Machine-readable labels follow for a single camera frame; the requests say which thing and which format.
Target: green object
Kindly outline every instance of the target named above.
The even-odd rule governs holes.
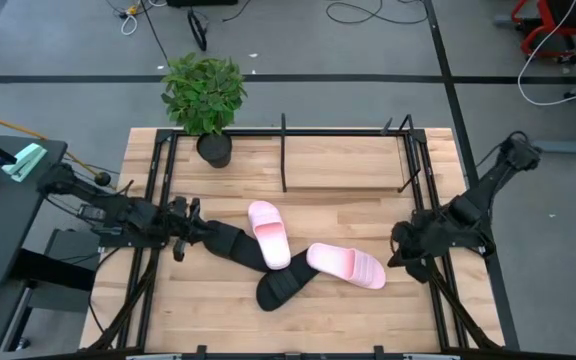
[[[48,151],[37,144],[30,144],[15,155],[17,162],[12,165],[4,165],[1,169],[17,182],[22,182],[37,166],[39,161]]]
[[[195,54],[168,62],[170,74],[161,98],[168,105],[170,121],[191,135],[221,134],[235,122],[235,110],[241,107],[244,78],[231,59],[201,59]]]

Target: pink slipper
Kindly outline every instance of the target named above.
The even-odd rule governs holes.
[[[266,265],[273,270],[290,265],[290,248],[279,210],[269,202],[255,201],[248,207],[248,218]]]
[[[377,259],[357,249],[315,243],[308,248],[306,260],[313,269],[357,286],[381,289],[386,285],[384,267]]]

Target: green plant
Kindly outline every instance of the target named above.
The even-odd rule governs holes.
[[[170,74],[163,78],[166,92],[161,98],[168,105],[171,121],[183,125],[187,133],[221,134],[234,123],[235,110],[241,107],[243,76],[232,60],[201,59],[195,54],[170,60]]]

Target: yellow cable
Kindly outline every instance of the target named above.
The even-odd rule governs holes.
[[[3,120],[0,120],[0,125],[1,125],[1,126],[5,126],[5,127],[9,128],[9,129],[13,129],[13,130],[20,131],[20,132],[22,132],[22,133],[26,133],[26,134],[28,134],[28,135],[30,135],[30,136],[34,136],[34,137],[39,138],[39,139],[41,139],[41,140],[48,140],[47,137],[45,137],[45,136],[43,136],[43,135],[41,135],[41,134],[39,134],[39,133],[36,133],[36,132],[34,132],[34,131],[32,131],[32,130],[28,130],[28,129],[26,129],[26,128],[22,127],[22,126],[19,126],[19,125],[10,124],[10,123],[7,123],[7,122],[5,122],[5,121],[3,121]],[[83,163],[81,160],[79,160],[79,159],[78,159],[75,155],[73,155],[71,152],[66,151],[66,154],[68,154],[68,156],[70,156],[70,158],[72,159],[72,161],[74,161],[74,162],[76,162],[77,164],[81,165],[81,167],[83,167],[84,169],[88,170],[88,172],[90,172],[90,173],[93,174],[94,176],[97,176],[97,175],[98,175],[98,173],[97,173],[95,170],[93,170],[90,166],[88,166],[88,165],[86,165],[85,163]]]

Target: wooden board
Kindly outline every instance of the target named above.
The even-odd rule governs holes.
[[[289,136],[289,189],[396,189],[403,184],[394,137]]]
[[[136,191],[145,186],[155,131],[131,132],[121,182],[135,179]],[[452,133],[450,129],[426,132],[438,191],[442,201],[447,201],[464,190]],[[354,139],[343,138],[346,143]],[[271,201],[286,223],[293,254],[314,242],[324,242],[356,247],[385,264],[391,256],[388,237],[393,224],[409,219],[414,207],[410,188],[401,194],[390,189],[293,189],[282,193],[280,142],[274,137],[236,138],[232,163],[224,169],[213,169],[201,160],[191,138],[180,140],[177,150],[171,200],[175,195],[200,197],[204,219],[221,220],[249,234],[248,204],[259,199]],[[405,153],[400,151],[400,156],[403,164],[399,166],[405,174]],[[371,352],[378,344],[387,352],[439,349],[428,285],[418,284],[404,269],[387,268],[387,285],[381,290],[362,289],[320,274],[283,307],[264,312],[255,299],[263,274],[217,258],[201,244],[187,247],[186,253],[184,262],[177,263],[170,247],[162,252],[148,352],[194,352],[199,344],[208,345],[209,352],[228,353]],[[502,343],[484,262],[471,252],[451,253],[462,302],[486,333]],[[121,250],[99,271],[93,306],[102,324],[108,324],[123,303],[131,254],[131,250]],[[451,343],[456,345],[449,307],[445,309]],[[132,323],[131,339],[136,335],[136,323]],[[88,316],[81,346],[98,335]]]

